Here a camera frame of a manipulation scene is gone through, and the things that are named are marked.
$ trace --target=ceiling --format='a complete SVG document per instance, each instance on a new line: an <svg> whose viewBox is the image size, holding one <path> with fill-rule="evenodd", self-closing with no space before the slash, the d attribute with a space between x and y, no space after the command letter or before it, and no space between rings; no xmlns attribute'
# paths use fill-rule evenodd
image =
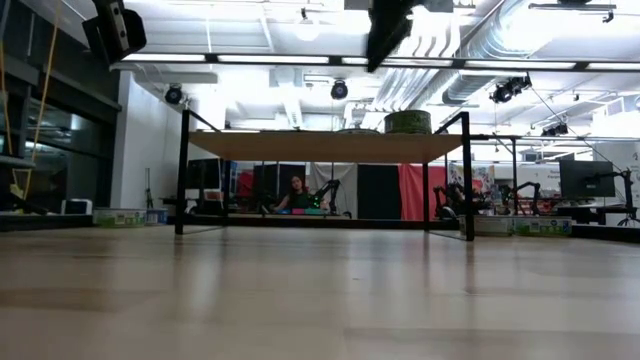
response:
<svg viewBox="0 0 640 360"><path fill-rule="evenodd" d="M55 1L22 0L42 16L53 20ZM455 16L459 28L458 40L474 41L479 35L469 35L476 24L498 5L500 0L455 0L473 3L472 11L459 12ZM538 3L553 3L555 0L539 0ZM64 0L61 9L61 28L78 40L86 42L81 21L95 16L91 0ZM211 1L211 0L125 0L127 8L137 11L144 20L148 45L143 52L171 53L274 53L274 54L336 54L362 55L368 32L367 13L357 0L274 0L274 1ZM593 0L592 3L608 4L609 0ZM618 6L615 19L602 22L602 13L583 13L580 16L566 12L544 13L536 16L521 16L509 27L509 41L513 46L535 42L539 33L548 34L548 39L530 54L538 59L616 59L634 60L640 58L640 3L637 0L613 0ZM309 9L310 19L317 24L300 25L300 8ZM484 26L491 25L491 20ZM305 29L317 32L312 41L302 40ZM136 79L142 83L155 83L165 87L158 77L171 74L180 76L187 73L217 74L213 88L224 95L227 103L226 119L232 125L242 127L243 122L252 119L274 119L276 113L285 113L285 102L277 85L270 81L268 66L231 65L166 65L132 68L138 72ZM296 90L296 100L301 113L343 116L348 103L370 103L380 95L381 88L390 84L389 70L379 70L368 74L364 69L338 67L304 67L303 77L315 77L318 81L304 81L306 84ZM531 124L544 119L553 121L553 112L566 114L575 126L588 126L592 112L608 101L622 95L640 94L640 75L636 74L579 74L579 73L531 73L533 88L509 103L495 105L489 94L495 83L505 77L495 77L470 96L463 107L442 106L440 97L421 105L432 113L434 127L453 112L465 109L471 113L472 123L478 131L495 130L522 133L531 131ZM403 84L408 86L417 72L407 73ZM329 93L332 79L345 79L349 86L349 96L342 101L332 100ZM198 84L185 84L191 96L199 94ZM409 95L433 86L408 88L399 93ZM372 112L365 125L379 124L382 112Z"/></svg>

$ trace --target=black metal frame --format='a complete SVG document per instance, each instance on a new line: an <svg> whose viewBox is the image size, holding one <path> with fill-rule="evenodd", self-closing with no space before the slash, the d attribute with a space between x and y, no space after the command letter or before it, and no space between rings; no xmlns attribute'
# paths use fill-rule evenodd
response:
<svg viewBox="0 0 640 360"><path fill-rule="evenodd" d="M230 225L251 225L251 226L300 226L300 227L335 227L335 228L360 228L360 229L422 229L424 231L430 230L455 230L449 228L447 225L442 225L436 222L429 221L429 164L423 163L423 206L424 206L424 221L420 222L398 222L398 221L376 221L376 220L331 220L326 219L324 221L303 221L302 219L273 219L273 218L243 218L234 219L229 217L229 196L231 189L231 159L224 159L224 182L222 188L225 190L223 194L223 215L222 217L194 217L192 215L185 214L186 209L186 183L187 183L187 164L188 164L188 150L189 150L189 128L191 125L191 117L196 121L206 124L213 131L219 132L213 125L203 119L200 115L192 110L184 110L182 112L182 126L180 133L180 157L179 157L179 169L178 169L178 189L177 189L177 201L176 201L176 216L175 216L175 233L176 235L185 235L187 232L184 230L185 225L211 225L211 226L230 226ZM471 209L473 201L473 189L472 189L472 171L471 171L471 140L472 135L469 130L469 113L460 112L450 121L448 121L443 127L438 129L435 134L441 134L447 127L460 121L462 123L463 135L461 145L463 147L464 154L464 194L465 194L465 206ZM463 237L466 241L473 241L475 237L475 229L473 223L473 213L469 210L466 211L466 234Z"/></svg>

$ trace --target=wooden floor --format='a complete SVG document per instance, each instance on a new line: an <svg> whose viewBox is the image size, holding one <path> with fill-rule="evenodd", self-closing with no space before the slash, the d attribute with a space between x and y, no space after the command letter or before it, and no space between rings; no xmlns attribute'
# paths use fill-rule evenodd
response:
<svg viewBox="0 0 640 360"><path fill-rule="evenodd" d="M640 247L418 231L0 233L0 359L640 358Z"/></svg>

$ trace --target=red curtain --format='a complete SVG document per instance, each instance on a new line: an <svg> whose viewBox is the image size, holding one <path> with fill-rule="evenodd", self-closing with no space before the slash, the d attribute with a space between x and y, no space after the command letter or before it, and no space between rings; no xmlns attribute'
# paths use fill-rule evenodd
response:
<svg viewBox="0 0 640 360"><path fill-rule="evenodd" d="M398 166L400 177L400 196L402 197L402 220L423 221L422 209L422 166L401 164ZM444 186L445 168L429 167L429 187ZM436 196L429 189L429 219L435 219Z"/></svg>

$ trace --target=woman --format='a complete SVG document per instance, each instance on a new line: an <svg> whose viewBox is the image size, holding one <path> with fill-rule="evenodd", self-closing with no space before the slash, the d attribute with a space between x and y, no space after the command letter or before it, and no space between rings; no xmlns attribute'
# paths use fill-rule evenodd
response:
<svg viewBox="0 0 640 360"><path fill-rule="evenodd" d="M282 199L280 205L273 210L275 212L282 211L284 209L308 209L311 207L309 201L309 193L303 186L302 180L298 176L291 178L291 190L289 194Z"/></svg>

